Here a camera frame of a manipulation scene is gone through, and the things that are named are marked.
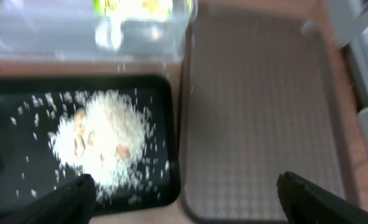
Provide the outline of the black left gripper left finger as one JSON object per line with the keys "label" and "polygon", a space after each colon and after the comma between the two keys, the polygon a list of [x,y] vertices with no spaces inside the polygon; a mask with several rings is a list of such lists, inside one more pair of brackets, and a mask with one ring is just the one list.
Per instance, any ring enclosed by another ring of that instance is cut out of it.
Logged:
{"label": "black left gripper left finger", "polygon": [[0,218],[0,224],[89,223],[96,205],[96,187],[83,174],[29,204]]}

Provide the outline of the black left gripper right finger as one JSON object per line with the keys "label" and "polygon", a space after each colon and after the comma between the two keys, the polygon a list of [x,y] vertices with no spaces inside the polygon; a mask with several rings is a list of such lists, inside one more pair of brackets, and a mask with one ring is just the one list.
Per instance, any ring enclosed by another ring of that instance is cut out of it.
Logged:
{"label": "black left gripper right finger", "polygon": [[293,172],[280,174],[278,198],[289,223],[368,224],[368,212]]}

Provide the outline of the pile of rice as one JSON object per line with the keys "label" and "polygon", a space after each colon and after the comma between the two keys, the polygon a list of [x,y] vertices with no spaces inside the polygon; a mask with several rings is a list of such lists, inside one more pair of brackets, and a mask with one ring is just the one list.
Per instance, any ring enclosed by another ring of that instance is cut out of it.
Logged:
{"label": "pile of rice", "polygon": [[100,203],[162,196],[171,180],[166,133],[151,90],[0,95],[0,155],[13,178],[55,186],[89,174]]}

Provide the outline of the white tissue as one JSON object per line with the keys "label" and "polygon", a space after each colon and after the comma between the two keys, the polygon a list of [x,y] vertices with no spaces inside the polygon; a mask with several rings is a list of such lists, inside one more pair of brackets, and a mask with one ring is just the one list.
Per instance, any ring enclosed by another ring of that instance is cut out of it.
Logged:
{"label": "white tissue", "polygon": [[95,28],[96,45],[104,50],[118,51],[124,40],[121,25],[120,20],[111,18],[101,21]]}

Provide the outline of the green snack wrapper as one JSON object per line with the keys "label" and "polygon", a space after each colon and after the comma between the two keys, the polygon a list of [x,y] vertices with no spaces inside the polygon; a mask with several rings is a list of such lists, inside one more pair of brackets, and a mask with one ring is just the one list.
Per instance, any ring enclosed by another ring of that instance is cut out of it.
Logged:
{"label": "green snack wrapper", "polygon": [[93,7],[97,14],[108,17],[165,21],[173,16],[190,15],[194,8],[194,1],[94,0]]}

